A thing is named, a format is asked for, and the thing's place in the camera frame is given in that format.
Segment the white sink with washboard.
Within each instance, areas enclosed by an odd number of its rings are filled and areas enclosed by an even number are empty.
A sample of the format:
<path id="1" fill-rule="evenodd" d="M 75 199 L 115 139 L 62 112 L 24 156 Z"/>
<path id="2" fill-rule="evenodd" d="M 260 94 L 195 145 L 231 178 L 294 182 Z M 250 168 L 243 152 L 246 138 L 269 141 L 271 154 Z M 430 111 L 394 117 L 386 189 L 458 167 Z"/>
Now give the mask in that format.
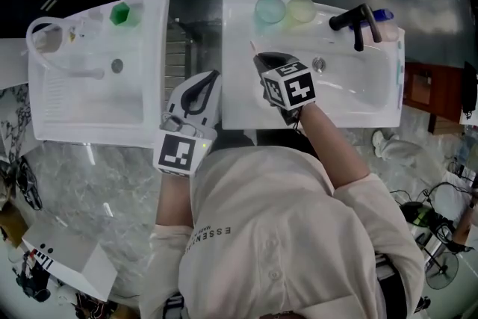
<path id="1" fill-rule="evenodd" d="M 135 27 L 115 26 L 114 5 L 143 5 Z M 169 0 L 125 0 L 100 5 L 64 19 L 96 20 L 95 36 L 63 40 L 42 53 L 71 69 L 101 68 L 105 75 L 70 78 L 49 70 L 28 53 L 28 87 L 34 136 L 38 140 L 152 147 L 164 103 L 164 67 Z"/>

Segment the white ceramic washbasin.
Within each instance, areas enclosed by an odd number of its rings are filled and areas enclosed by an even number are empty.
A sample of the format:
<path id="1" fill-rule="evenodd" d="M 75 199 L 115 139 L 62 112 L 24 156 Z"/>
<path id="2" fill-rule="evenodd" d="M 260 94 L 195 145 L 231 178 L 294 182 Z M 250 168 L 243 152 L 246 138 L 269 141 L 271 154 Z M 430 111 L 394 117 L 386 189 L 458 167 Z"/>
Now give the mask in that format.
<path id="1" fill-rule="evenodd" d="M 333 31 L 329 27 L 329 19 L 342 14 L 342 9 L 314 3 L 317 14 L 309 23 L 296 22 L 286 9 L 281 22 L 267 24 L 255 15 L 257 1 L 223 0 L 223 128 L 286 126 L 279 112 L 263 97 L 250 40 L 258 53 L 293 55 L 310 68 L 317 104 L 337 127 L 394 128 L 400 124 L 397 42 L 365 44 L 364 50 L 357 52 L 353 30 L 346 27 Z M 399 39 L 404 42 L 405 31 L 399 31 Z"/>

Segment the brown wooden stool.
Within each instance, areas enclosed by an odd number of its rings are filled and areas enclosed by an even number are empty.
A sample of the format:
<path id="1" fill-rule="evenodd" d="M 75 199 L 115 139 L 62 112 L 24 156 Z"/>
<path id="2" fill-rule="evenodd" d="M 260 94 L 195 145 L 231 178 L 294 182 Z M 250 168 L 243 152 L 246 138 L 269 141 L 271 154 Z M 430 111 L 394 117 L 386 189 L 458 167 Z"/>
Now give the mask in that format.
<path id="1" fill-rule="evenodd" d="M 435 64 L 405 63 L 403 104 L 429 114 L 427 131 L 435 136 L 461 134 L 462 72 Z"/>

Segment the person's torso in beige shirt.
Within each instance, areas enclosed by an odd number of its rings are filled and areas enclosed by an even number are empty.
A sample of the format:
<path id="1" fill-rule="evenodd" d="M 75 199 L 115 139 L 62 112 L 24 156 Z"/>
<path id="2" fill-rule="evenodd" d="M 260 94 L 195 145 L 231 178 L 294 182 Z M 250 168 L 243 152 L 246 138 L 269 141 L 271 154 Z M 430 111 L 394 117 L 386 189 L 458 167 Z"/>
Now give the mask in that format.
<path id="1" fill-rule="evenodd" d="M 407 317 L 423 255 L 382 180 L 333 188 L 314 157 L 279 146 L 210 154 L 190 189 L 193 228 L 156 226 L 140 298 L 161 319 L 174 296 L 189 319 L 385 319 L 375 254 L 400 273 Z"/>

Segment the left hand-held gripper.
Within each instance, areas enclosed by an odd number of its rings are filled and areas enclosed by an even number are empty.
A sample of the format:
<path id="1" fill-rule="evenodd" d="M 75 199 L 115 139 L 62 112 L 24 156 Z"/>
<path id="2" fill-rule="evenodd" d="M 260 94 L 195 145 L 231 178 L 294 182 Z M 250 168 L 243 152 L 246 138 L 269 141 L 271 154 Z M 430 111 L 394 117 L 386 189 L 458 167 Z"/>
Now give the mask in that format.
<path id="1" fill-rule="evenodd" d="M 211 151 L 217 132 L 222 89 L 217 70 L 198 73 L 170 95 L 156 131 L 153 166 L 162 173 L 191 178 Z"/>

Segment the white box with black print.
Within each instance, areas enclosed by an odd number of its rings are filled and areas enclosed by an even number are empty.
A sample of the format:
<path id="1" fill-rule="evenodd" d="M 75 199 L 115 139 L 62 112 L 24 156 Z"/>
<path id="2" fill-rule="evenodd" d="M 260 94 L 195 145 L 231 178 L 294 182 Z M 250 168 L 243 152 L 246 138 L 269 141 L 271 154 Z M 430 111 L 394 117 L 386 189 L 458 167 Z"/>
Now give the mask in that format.
<path id="1" fill-rule="evenodd" d="M 22 237 L 42 269 L 64 284 L 106 302 L 117 270 L 100 244 L 64 232 L 31 227 Z"/>

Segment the green cup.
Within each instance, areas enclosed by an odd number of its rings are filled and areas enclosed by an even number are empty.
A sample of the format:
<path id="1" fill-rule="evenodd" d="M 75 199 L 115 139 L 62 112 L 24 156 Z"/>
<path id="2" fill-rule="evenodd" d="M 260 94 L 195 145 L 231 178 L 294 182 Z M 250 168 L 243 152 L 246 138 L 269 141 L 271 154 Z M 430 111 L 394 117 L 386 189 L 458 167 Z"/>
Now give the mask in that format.
<path id="1" fill-rule="evenodd" d="M 143 5 L 121 2 L 112 7 L 110 21 L 119 27 L 135 27 L 140 24 L 143 15 Z"/>

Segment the blue bottle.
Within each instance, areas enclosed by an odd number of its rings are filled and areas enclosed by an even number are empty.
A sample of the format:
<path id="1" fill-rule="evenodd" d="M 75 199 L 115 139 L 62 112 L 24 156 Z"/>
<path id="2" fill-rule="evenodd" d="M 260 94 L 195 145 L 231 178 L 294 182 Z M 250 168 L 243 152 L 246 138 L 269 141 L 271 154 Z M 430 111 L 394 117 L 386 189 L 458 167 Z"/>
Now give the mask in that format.
<path id="1" fill-rule="evenodd" d="M 394 19 L 394 14 L 387 8 L 373 10 L 373 17 L 376 22 L 386 22 L 388 20 Z M 369 23 L 366 19 L 360 22 L 361 28 L 369 26 Z M 349 29 L 353 30 L 353 25 L 349 25 Z"/>

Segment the yellow-green cup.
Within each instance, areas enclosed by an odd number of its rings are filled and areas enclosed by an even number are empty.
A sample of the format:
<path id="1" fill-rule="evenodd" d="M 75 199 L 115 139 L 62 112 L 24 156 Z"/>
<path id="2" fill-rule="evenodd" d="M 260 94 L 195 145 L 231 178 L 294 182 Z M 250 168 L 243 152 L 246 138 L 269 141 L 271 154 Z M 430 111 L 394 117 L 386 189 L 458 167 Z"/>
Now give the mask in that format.
<path id="1" fill-rule="evenodd" d="M 317 8 L 312 0 L 290 0 L 286 9 L 290 17 L 299 23 L 309 23 L 317 14 Z"/>

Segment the light blue cup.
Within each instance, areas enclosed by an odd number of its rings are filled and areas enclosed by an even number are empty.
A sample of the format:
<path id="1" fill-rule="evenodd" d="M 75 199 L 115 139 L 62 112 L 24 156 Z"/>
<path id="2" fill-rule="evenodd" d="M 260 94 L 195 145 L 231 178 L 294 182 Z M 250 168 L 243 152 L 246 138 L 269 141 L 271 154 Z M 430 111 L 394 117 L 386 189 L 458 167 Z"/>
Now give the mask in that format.
<path id="1" fill-rule="evenodd" d="M 286 14 L 286 5 L 282 0 L 258 0 L 255 4 L 255 15 L 267 24 L 281 22 Z"/>

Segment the marble pattern slab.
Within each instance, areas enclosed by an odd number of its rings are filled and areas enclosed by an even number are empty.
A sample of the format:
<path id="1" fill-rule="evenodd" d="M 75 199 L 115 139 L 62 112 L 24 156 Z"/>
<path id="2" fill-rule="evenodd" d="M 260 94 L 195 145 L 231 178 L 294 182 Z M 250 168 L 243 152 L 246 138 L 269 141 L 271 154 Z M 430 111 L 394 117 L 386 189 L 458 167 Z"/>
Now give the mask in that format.
<path id="1" fill-rule="evenodd" d="M 31 121 L 28 85 L 0 90 L 0 159 L 13 163 L 38 145 Z"/>

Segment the black floor fan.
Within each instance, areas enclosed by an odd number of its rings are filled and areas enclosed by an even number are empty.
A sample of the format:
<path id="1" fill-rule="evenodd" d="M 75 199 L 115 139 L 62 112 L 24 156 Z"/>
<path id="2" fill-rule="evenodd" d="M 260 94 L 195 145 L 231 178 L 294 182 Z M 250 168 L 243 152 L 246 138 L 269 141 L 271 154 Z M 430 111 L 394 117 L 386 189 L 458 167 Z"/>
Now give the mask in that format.
<path id="1" fill-rule="evenodd" d="M 444 289 L 455 279 L 458 270 L 459 260 L 454 253 L 431 255 L 426 266 L 426 283 L 433 290 Z"/>

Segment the person's left forearm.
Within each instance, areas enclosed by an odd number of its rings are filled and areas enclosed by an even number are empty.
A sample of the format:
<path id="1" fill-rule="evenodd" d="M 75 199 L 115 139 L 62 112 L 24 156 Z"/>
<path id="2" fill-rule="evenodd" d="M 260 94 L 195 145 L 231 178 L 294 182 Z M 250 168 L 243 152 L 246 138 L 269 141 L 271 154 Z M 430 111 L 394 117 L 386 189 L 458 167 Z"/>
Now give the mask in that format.
<path id="1" fill-rule="evenodd" d="M 193 228 L 190 204 L 190 180 L 163 174 L 155 224 Z"/>

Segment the metal slatted sink rack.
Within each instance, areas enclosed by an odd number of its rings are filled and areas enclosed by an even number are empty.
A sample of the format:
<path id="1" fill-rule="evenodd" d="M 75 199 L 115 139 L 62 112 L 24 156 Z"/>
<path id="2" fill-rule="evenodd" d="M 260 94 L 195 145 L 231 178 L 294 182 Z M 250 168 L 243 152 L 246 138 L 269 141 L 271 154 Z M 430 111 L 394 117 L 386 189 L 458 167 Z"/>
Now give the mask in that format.
<path id="1" fill-rule="evenodd" d="M 167 24 L 164 83 L 171 91 L 195 74 L 221 70 L 222 25 L 212 21 Z"/>

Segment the person's black waist belt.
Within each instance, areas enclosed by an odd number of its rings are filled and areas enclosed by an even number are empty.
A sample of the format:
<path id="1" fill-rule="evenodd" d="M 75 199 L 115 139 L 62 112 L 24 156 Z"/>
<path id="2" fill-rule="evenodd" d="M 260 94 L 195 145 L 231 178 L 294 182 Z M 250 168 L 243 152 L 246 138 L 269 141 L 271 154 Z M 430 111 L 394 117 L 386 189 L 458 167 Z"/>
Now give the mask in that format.
<path id="1" fill-rule="evenodd" d="M 406 319 L 406 294 L 400 273 L 391 260 L 383 254 L 376 256 L 376 275 L 385 301 L 387 319 Z"/>

